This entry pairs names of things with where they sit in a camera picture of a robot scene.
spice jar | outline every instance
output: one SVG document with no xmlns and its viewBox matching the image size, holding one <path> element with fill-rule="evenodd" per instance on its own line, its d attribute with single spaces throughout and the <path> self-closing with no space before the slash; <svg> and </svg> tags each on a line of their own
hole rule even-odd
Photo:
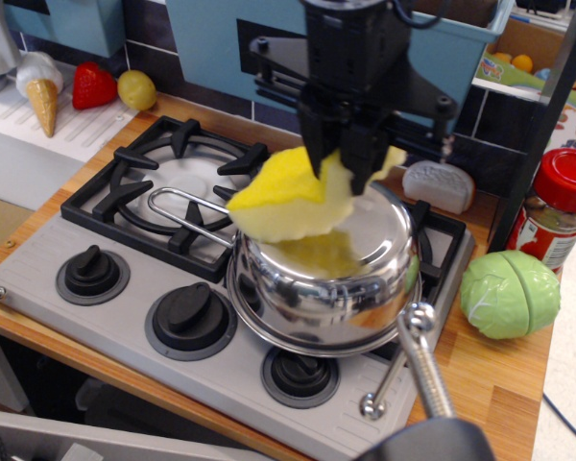
<svg viewBox="0 0 576 461">
<path fill-rule="evenodd" d="M 506 248 L 559 273 L 575 243 L 576 149 L 555 149 L 542 157 Z"/>
</svg>

yellow sponge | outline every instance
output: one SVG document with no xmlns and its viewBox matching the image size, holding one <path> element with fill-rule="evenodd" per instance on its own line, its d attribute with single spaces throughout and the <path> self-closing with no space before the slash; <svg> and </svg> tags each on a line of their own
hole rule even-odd
<svg viewBox="0 0 576 461">
<path fill-rule="evenodd" d="M 392 148 L 382 170 L 405 160 Z M 255 240 L 275 243 L 329 233 L 353 210 L 351 172 L 339 151 L 326 157 L 316 178 L 304 147 L 274 154 L 252 183 L 227 203 L 230 219 L 241 232 Z"/>
</svg>

black burner grate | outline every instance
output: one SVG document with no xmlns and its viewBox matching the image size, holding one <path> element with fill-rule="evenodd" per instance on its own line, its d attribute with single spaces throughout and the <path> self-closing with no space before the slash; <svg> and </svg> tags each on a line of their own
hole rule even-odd
<svg viewBox="0 0 576 461">
<path fill-rule="evenodd" d="M 170 117 L 160 117 L 155 124 L 138 137 L 130 146 L 120 147 L 113 160 L 75 192 L 61 206 L 61 215 L 67 221 L 97 232 L 107 238 L 123 243 L 146 255 L 150 255 L 179 267 L 202 279 L 217 282 L 223 276 L 231 251 L 226 249 L 213 261 L 202 259 L 190 251 L 194 241 L 201 237 L 184 227 L 169 227 L 152 223 L 132 211 L 127 205 L 152 189 L 166 184 L 153 184 L 151 181 L 123 183 L 125 175 L 132 169 L 156 170 L 158 163 L 148 154 L 159 148 L 170 146 L 174 158 L 184 158 L 189 144 L 198 144 L 217 150 L 229 158 L 217 170 L 220 176 L 249 175 L 253 177 L 262 163 L 269 157 L 264 144 L 252 146 L 222 137 L 201 129 L 196 120 L 181 122 Z M 222 198 L 234 191 L 214 187 L 214 192 Z M 91 212 L 84 206 L 98 194 L 103 194 Z M 116 222 L 119 215 L 131 226 Z M 228 225 L 228 218 L 205 223 L 197 204 L 190 203 L 186 220 L 209 231 L 217 231 Z M 168 241 L 152 238 L 150 234 L 168 236 Z"/>
</svg>

stainless steel pot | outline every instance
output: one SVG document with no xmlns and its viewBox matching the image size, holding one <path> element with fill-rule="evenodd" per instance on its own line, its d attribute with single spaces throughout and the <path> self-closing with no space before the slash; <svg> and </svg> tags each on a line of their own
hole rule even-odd
<svg viewBox="0 0 576 461">
<path fill-rule="evenodd" d="M 174 193 L 228 212 L 187 192 L 164 187 L 149 198 L 159 214 L 233 249 L 228 293 L 243 321 L 291 352 L 338 357 L 367 352 L 397 335 L 396 317 L 420 300 L 418 240 L 400 201 L 374 184 L 331 234 L 266 244 L 237 232 L 224 240 L 158 207 Z"/>
</svg>

toy lemon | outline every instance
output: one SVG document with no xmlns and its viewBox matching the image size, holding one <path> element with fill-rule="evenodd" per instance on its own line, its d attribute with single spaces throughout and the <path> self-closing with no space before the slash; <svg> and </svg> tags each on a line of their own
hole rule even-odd
<svg viewBox="0 0 576 461">
<path fill-rule="evenodd" d="M 117 94 L 131 109 L 147 110 L 156 103 L 156 86 L 140 70 L 127 70 L 119 77 Z"/>
</svg>

